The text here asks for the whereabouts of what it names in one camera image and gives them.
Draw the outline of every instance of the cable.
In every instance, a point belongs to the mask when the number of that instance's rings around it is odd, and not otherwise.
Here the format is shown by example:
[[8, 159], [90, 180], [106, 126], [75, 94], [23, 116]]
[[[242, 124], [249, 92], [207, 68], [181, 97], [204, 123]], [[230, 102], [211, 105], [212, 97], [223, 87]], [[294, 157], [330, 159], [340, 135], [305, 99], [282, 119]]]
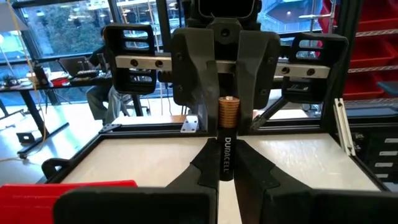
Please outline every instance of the cable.
[[[157, 34], [156, 34], [157, 33], [157, 29], [156, 29], [156, 23], [155, 23], [155, 20], [154, 20], [154, 15], [152, 13], [152, 8], [150, 6], [149, 0], [147, 0], [147, 2], [148, 2], [150, 20], [151, 20], [152, 24], [154, 25], [154, 29], [155, 29], [156, 49], [157, 49], [158, 52], [160, 52], [159, 41], [157, 40]], [[163, 87], [162, 87], [162, 84], [160, 84], [160, 111], [161, 111], [161, 113], [163, 115]]]
[[169, 98], [169, 84], [168, 84], [168, 83], [165, 83], [164, 85], [165, 85], [165, 87], [166, 87], [167, 100], [169, 101], [169, 112], [170, 112], [170, 115], [173, 116], [173, 113], [172, 113], [172, 104], [171, 104], [170, 98]]
[[182, 28], [182, 15], [181, 15], [181, 0], [177, 0], [177, 6], [178, 6], [178, 21], [180, 28]]
[[[24, 50], [25, 59], [26, 59], [26, 62], [28, 64], [28, 66], [29, 66], [30, 73], [33, 74], [34, 73], [33, 66], [32, 66], [32, 64], [31, 64], [31, 62], [29, 60], [28, 55], [27, 55], [27, 51], [26, 51], [25, 45], [23, 44], [24, 41], [23, 41], [22, 36], [21, 36], [21, 29], [19, 28], [19, 25], [18, 25], [16, 16], [14, 14], [14, 11], [12, 9], [10, 0], [7, 0], [7, 3], [8, 3], [9, 12], [10, 12], [11, 17], [12, 17], [12, 21], [13, 21], [13, 23], [15, 25], [15, 28], [16, 28], [16, 31], [18, 33], [19, 41], [21, 42], [22, 49]], [[36, 95], [37, 103], [39, 104], [39, 110], [42, 113], [42, 117], [43, 117], [43, 138], [42, 138], [42, 142], [40, 143], [39, 149], [34, 153], [34, 154], [37, 154], [38, 152], [40, 152], [42, 150], [42, 148], [44, 146], [44, 142], [45, 142], [45, 140], [47, 138], [47, 132], [46, 132], [46, 127], [45, 127], [45, 116], [44, 116], [44, 112], [43, 112], [42, 105], [41, 105], [41, 97], [39, 96], [39, 91], [37, 90], [37, 86], [35, 84], [33, 84], [33, 88], [34, 88], [34, 92], [35, 92], [35, 95]], [[22, 159], [20, 159], [18, 157], [13, 157], [13, 158], [8, 158], [8, 159], [2, 159], [2, 160], [0, 160], [0, 162], [13, 161], [13, 160], [22, 160]]]

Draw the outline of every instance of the white label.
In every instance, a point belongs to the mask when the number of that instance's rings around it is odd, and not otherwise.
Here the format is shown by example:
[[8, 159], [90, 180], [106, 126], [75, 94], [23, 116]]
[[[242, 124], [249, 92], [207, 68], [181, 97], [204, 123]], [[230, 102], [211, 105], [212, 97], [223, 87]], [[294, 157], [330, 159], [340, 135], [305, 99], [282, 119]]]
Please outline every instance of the white label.
[[376, 174], [378, 178], [388, 178], [388, 174]]
[[379, 156], [398, 156], [398, 151], [382, 151]]
[[374, 166], [375, 167], [392, 167], [394, 163], [392, 162], [377, 162]]
[[398, 139], [386, 139], [384, 143], [398, 143]]

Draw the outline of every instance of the glass wall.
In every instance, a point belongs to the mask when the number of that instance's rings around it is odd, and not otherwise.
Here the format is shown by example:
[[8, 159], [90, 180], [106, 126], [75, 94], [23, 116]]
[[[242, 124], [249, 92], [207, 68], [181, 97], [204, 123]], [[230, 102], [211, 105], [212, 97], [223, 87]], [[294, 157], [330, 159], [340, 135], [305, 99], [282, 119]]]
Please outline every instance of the glass wall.
[[103, 45], [100, 30], [112, 22], [107, 2], [51, 4], [22, 12], [40, 57], [90, 53]]
[[[46, 58], [59, 58], [67, 55], [89, 55], [92, 51], [103, 45], [100, 30], [111, 22], [124, 22], [131, 24], [150, 24], [155, 34], [155, 44], [162, 47], [162, 36], [160, 33], [160, 22], [156, 0], [82, 0], [64, 1], [56, 3], [52, 1], [42, 1], [43, 5], [35, 1], [23, 0], [34, 4], [27, 4], [21, 7], [21, 19], [28, 25], [28, 34], [24, 36], [27, 40], [29, 52], [33, 52], [34, 60]], [[109, 4], [116, 6], [112, 18]], [[185, 26], [183, 10], [178, 10], [176, 0], [166, 0], [167, 12], [169, 16], [170, 31], [173, 32], [180, 26]], [[319, 14], [322, 6], [321, 0], [263, 0], [262, 9], [258, 15], [258, 21], [262, 24], [262, 30], [271, 30], [280, 34], [289, 32], [300, 32], [310, 30], [311, 22], [299, 17], [311, 14]], [[315, 30], [320, 26], [317, 21], [314, 23]], [[132, 32], [128, 35], [139, 37], [142, 32]], [[282, 39], [284, 44], [290, 44], [293, 38]], [[21, 41], [16, 31], [0, 33], [0, 47], [11, 63], [25, 60]], [[51, 71], [62, 71], [56, 61], [42, 64], [49, 67]], [[17, 78], [26, 77], [29, 71], [28, 66], [17, 64], [12, 66]], [[10, 75], [11, 71], [5, 64], [3, 54], [0, 54], [0, 79], [5, 75]], [[62, 98], [71, 101], [85, 101], [85, 89], [57, 90]], [[160, 96], [160, 85], [150, 97]], [[23, 101], [13, 102], [12, 105], [21, 104]]]

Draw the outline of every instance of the metal bracket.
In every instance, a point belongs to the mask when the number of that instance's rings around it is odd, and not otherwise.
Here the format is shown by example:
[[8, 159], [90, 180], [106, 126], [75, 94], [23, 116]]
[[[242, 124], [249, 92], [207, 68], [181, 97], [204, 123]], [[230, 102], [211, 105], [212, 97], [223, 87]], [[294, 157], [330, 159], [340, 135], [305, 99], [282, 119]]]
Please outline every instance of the metal bracket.
[[181, 127], [181, 133], [195, 133], [199, 127], [197, 116], [187, 116]]
[[333, 109], [335, 112], [340, 146], [347, 153], [347, 155], [355, 156], [353, 138], [351, 136], [351, 131], [349, 130], [346, 108], [342, 98], [335, 99]]
[[102, 129], [98, 131], [98, 134], [108, 133], [121, 126], [121, 124], [105, 124], [105, 126], [103, 126]]

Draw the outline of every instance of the metal rail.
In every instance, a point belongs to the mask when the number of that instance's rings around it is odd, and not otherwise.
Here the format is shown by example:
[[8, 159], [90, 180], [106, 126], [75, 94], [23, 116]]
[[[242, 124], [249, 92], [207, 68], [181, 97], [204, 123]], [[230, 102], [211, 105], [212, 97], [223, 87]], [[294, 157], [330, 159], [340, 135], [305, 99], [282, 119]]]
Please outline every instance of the metal rail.
[[[151, 70], [172, 70], [171, 57], [145, 57], [120, 55], [116, 56], [116, 66], [118, 68], [136, 68]], [[234, 73], [235, 62], [227, 60], [217, 60], [218, 73]], [[277, 77], [294, 78], [328, 78], [330, 68], [322, 65], [306, 65], [295, 63], [278, 63], [275, 71]]]

